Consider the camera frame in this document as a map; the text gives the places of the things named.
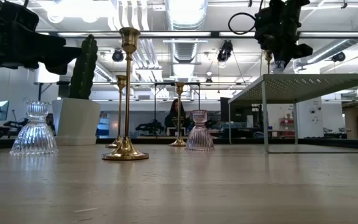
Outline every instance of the glass vase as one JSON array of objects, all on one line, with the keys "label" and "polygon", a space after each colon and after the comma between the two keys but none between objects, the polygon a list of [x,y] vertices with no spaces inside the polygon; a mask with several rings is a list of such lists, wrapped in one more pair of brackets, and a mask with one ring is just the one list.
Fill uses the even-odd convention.
[{"label": "glass vase", "polygon": [[52,130],[46,124],[50,103],[41,101],[27,102],[27,118],[30,120],[17,136],[11,155],[28,156],[56,154],[56,140]]},{"label": "glass vase", "polygon": [[205,127],[207,121],[206,110],[194,110],[191,112],[195,127],[191,130],[189,138],[187,139],[186,149],[189,150],[212,150],[214,149],[214,142],[212,137]]}]

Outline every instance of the table leg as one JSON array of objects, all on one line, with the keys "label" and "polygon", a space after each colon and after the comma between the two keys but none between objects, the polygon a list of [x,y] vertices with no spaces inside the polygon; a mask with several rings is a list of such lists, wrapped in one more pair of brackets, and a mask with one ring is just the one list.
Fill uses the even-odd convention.
[{"label": "table leg", "polygon": [[229,103],[229,144],[231,144],[231,117],[230,117],[230,109],[231,109],[231,104]]},{"label": "table leg", "polygon": [[263,110],[263,119],[264,119],[264,147],[265,152],[270,153],[269,151],[269,132],[267,129],[267,99],[266,99],[266,83],[262,81],[262,110]]},{"label": "table leg", "polygon": [[293,102],[293,130],[295,132],[295,144],[298,144],[298,112],[296,109],[296,100]]}]

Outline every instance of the candlestick base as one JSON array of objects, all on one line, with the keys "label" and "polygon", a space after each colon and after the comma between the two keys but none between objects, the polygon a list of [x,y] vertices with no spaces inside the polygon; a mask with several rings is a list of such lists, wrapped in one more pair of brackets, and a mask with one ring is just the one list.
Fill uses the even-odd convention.
[{"label": "candlestick base", "polygon": [[181,136],[178,136],[177,140],[174,143],[169,144],[172,147],[185,147],[186,142],[183,140]]},{"label": "candlestick base", "polygon": [[114,152],[102,155],[102,159],[115,161],[128,161],[148,158],[148,153],[139,152],[134,148],[130,137],[124,137],[122,143]]},{"label": "candlestick base", "polygon": [[117,136],[116,140],[114,140],[111,144],[106,145],[106,148],[109,149],[117,149],[122,143],[122,137]]}]

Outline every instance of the metal table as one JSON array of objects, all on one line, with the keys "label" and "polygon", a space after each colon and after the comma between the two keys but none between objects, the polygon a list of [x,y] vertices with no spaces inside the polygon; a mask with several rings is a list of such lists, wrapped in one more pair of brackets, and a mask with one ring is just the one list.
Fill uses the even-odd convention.
[{"label": "metal table", "polygon": [[[358,74],[270,74],[262,75],[229,100],[229,141],[231,144],[231,103],[262,103],[264,133],[267,129],[268,103],[293,103],[295,144],[298,144],[296,103],[358,86]],[[269,136],[264,134],[264,148],[269,151]]]}]

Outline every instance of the mesh shelf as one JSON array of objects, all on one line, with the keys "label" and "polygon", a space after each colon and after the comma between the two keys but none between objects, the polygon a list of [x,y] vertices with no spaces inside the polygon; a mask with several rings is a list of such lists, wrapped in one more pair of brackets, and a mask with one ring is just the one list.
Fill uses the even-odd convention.
[{"label": "mesh shelf", "polygon": [[358,74],[263,75],[233,96],[229,103],[261,103],[263,81],[267,103],[293,103],[358,86]]}]

